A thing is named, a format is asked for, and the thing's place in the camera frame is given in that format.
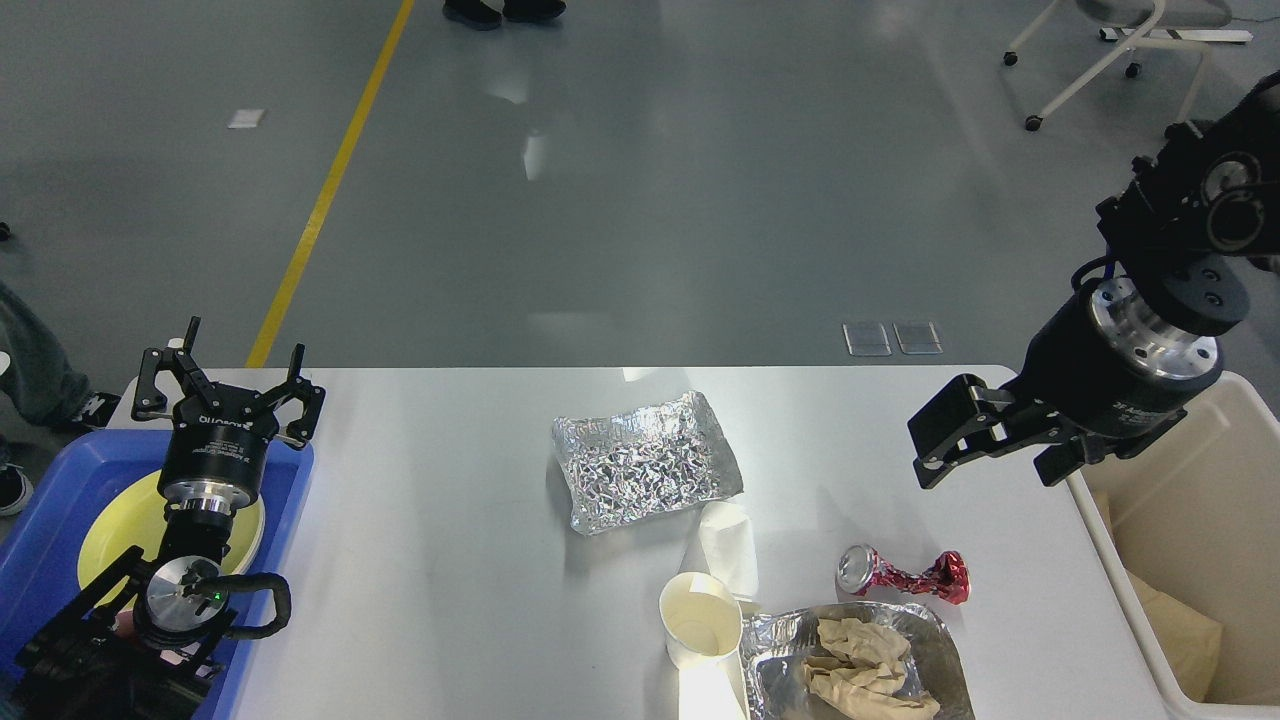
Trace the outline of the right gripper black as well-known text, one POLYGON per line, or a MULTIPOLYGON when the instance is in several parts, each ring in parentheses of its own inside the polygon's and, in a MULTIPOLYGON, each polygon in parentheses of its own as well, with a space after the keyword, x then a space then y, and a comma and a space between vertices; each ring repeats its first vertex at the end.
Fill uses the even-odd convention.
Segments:
POLYGON ((960 374, 908 420, 918 484, 933 489, 963 464, 1033 445, 1048 445, 1034 459, 1044 487, 1137 457, 1222 368, 1216 340, 1160 319, 1133 279, 1087 281, 1030 340, 1015 393, 960 374))

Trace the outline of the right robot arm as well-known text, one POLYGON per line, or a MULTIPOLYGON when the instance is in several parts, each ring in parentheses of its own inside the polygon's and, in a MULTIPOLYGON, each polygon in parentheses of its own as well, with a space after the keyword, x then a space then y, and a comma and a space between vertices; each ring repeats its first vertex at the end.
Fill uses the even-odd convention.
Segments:
POLYGON ((1043 486, 1143 454, 1222 374, 1219 337, 1249 311, 1229 258, 1277 255, 1277 74, 1215 122, 1167 129, 1130 184, 1097 205, 1106 254, 998 387, 954 377, 909 421, 924 489, 979 457, 1039 446, 1043 486))

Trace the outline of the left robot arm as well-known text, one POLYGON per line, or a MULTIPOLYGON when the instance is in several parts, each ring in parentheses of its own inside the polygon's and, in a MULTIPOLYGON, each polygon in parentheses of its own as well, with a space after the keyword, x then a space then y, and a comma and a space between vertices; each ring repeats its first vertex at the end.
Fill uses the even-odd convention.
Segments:
POLYGON ((273 441, 307 447, 325 391, 303 374, 303 345, 270 389, 210 380, 192 355, 198 327, 193 316, 180 341, 143 352, 131 406, 137 421, 172 423, 157 551, 123 550, 20 647, 23 719, 192 719, 221 669, 216 647, 291 620, 283 577, 221 565, 237 518, 260 500, 273 441))

